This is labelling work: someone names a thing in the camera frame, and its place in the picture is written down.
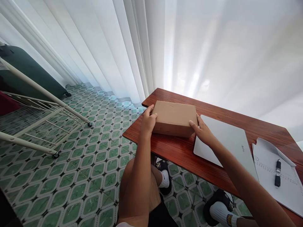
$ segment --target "caster wheel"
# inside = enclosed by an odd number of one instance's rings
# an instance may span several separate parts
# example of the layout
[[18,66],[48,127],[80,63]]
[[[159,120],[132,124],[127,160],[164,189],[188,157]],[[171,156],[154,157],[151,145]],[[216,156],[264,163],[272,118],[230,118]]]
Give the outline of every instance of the caster wheel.
[[59,156],[60,156],[60,155],[59,155],[59,152],[57,152],[57,153],[55,153],[55,154],[52,155],[52,158],[53,158],[53,159],[57,159]]

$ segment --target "knee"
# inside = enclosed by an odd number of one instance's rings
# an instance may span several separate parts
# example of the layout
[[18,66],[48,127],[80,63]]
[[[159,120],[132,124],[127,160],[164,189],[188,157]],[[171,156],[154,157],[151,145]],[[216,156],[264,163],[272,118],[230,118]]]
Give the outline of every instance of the knee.
[[125,174],[126,172],[131,172],[131,171],[132,171],[132,168],[133,168],[133,165],[134,165],[134,161],[135,161],[135,159],[133,158],[133,159],[131,159],[131,160],[127,163],[127,165],[126,165],[126,167],[125,167],[125,170],[124,170],[124,174]]

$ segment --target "white laptop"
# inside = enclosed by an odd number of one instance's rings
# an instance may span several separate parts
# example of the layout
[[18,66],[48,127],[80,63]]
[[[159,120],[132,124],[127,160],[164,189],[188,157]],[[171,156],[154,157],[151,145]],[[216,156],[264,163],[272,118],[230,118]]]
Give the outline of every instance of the white laptop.
[[[204,115],[201,115],[200,117],[222,145],[234,155],[234,157],[257,181],[259,181],[244,129]],[[198,137],[196,137],[193,152],[194,154],[222,167],[214,152],[209,148],[209,146],[201,142]]]

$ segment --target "pen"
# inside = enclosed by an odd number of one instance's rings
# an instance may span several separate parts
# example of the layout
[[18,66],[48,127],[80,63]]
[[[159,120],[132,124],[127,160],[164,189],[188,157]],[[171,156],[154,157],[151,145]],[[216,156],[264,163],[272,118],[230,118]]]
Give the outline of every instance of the pen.
[[280,185],[281,185],[280,173],[281,173],[281,161],[279,159],[277,161],[277,165],[276,165],[276,177],[275,177],[276,188],[280,187]]

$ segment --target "white curtain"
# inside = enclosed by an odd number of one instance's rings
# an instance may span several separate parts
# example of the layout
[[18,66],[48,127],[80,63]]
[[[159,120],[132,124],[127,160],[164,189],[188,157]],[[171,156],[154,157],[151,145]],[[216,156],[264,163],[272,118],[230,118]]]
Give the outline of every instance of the white curtain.
[[140,104],[157,87],[286,127],[303,141],[297,0],[0,0],[0,40],[63,86]]

